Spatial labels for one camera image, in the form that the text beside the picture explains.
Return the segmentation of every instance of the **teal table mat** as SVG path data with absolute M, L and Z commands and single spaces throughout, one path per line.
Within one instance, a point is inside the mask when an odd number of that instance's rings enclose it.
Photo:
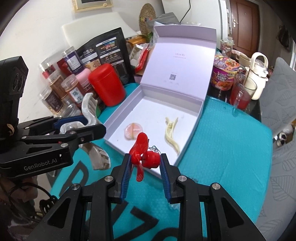
M 127 94 L 136 87 L 137 84 L 126 86 Z M 104 123 L 116 108 L 104 110 L 99 120 Z M 253 117 L 240 110 L 233 114 L 232 110 L 233 107 L 225 102 L 206 98 L 197 129 L 178 167 L 181 174 L 198 183 L 220 183 L 256 222 L 270 175 L 272 133 Z M 95 143 L 107 151 L 112 167 L 121 164 L 123 156 L 104 140 Z M 76 151 L 73 160 L 73 165 L 61 170 L 51 194 L 60 196 L 71 183 L 88 185 L 111 173 L 111 170 L 92 170 L 88 156 L 81 149 Z M 155 176 L 146 172 L 144 180 L 138 183 L 134 170 L 126 203 L 118 207 L 116 212 L 119 209 L 121 215 L 113 226 L 117 241 L 176 240 L 173 236 L 177 233 L 179 209 L 169 206 L 162 181 Z M 202 213 L 203 234 L 206 236 Z

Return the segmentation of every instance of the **instant noodle cup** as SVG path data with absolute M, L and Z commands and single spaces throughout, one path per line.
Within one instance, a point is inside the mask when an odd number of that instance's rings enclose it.
M 235 75 L 240 68 L 239 63 L 235 60 L 215 55 L 214 66 L 211 75 L 210 83 L 219 90 L 230 90 L 233 85 Z

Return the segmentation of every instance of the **cardboard box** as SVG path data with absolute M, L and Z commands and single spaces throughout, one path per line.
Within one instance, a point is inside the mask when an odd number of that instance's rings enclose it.
M 139 123 L 155 145 L 177 165 L 200 119 L 213 68 L 216 30 L 200 26 L 155 27 L 159 38 L 141 84 L 105 122 L 105 141 L 121 154 L 128 153 L 134 140 L 126 140 L 124 129 Z M 180 154 L 165 139 L 165 118 L 178 118 L 173 137 Z M 160 177 L 160 170 L 147 169 Z

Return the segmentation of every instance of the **wooden door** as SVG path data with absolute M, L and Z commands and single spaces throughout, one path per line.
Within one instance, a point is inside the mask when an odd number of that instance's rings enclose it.
M 259 43 L 259 7 L 247 0 L 230 0 L 230 6 L 234 48 L 252 57 Z

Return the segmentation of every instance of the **woven basket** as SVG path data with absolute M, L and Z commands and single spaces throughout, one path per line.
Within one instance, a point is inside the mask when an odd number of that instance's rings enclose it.
M 146 3 L 142 7 L 140 15 L 139 15 L 139 27 L 140 27 L 140 31 L 143 35 L 145 35 L 145 36 L 148 35 L 145 22 L 151 21 L 155 18 L 156 18 L 156 13 L 155 13 L 153 6 L 150 3 Z

